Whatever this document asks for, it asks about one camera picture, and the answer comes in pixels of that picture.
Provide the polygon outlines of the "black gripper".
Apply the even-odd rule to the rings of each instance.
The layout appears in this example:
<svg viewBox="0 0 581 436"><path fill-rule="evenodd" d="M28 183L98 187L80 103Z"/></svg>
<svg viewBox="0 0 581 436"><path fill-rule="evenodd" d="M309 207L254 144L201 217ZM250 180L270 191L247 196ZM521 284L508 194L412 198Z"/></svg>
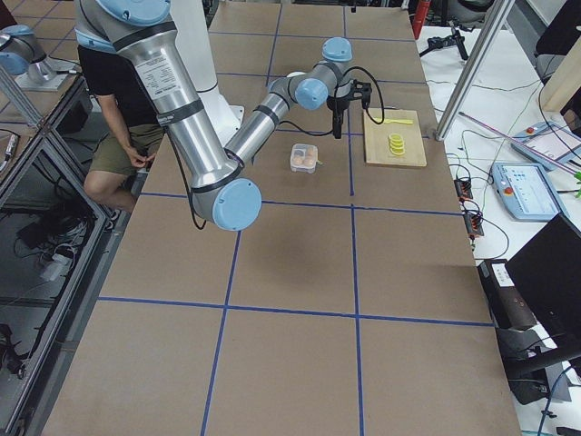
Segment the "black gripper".
<svg viewBox="0 0 581 436"><path fill-rule="evenodd" d="M349 109L351 100L351 94L341 96L330 95L327 98L327 106L332 111L332 134L335 139L342 137L344 113Z"/></svg>

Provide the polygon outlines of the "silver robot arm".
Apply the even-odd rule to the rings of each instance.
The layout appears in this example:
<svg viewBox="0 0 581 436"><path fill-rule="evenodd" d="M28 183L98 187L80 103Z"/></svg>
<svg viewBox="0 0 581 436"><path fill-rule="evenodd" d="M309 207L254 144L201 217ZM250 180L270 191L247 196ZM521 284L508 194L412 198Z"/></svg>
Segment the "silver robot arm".
<svg viewBox="0 0 581 436"><path fill-rule="evenodd" d="M227 231L250 226L261 209L261 192L241 177L247 162L298 104L316 110L350 84L350 42L333 37L311 71L274 81L267 96L223 143L204 96L216 84L206 19L199 1L77 1L80 45L131 62L152 100L158 122L192 174L192 210Z"/></svg>

